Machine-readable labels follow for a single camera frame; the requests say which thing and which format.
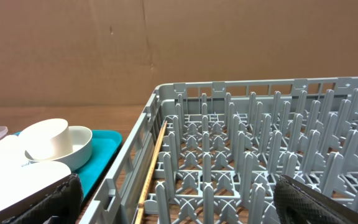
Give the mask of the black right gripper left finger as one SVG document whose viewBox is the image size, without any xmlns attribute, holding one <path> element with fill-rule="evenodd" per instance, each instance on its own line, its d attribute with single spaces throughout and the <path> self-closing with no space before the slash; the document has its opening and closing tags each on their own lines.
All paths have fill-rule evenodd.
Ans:
<svg viewBox="0 0 358 224">
<path fill-rule="evenodd" d="M 3 224 L 75 223 L 83 199 L 83 188 L 78 174 L 71 174 L 53 193 L 19 215 L 2 221 Z"/>
</svg>

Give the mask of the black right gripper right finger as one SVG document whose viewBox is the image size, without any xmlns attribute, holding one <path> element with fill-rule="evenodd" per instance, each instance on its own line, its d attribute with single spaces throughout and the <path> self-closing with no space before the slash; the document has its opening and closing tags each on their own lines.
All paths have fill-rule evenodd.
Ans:
<svg viewBox="0 0 358 224">
<path fill-rule="evenodd" d="M 277 180 L 273 201 L 281 223 L 358 224 L 358 212 L 287 175 Z"/>
</svg>

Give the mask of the pink small bowl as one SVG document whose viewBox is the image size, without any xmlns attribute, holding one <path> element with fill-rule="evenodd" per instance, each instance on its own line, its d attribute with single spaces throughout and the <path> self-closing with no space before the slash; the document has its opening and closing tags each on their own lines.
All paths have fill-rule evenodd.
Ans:
<svg viewBox="0 0 358 224">
<path fill-rule="evenodd" d="M 0 167 L 0 211 L 71 174 L 61 162 L 36 162 L 23 167 Z"/>
</svg>

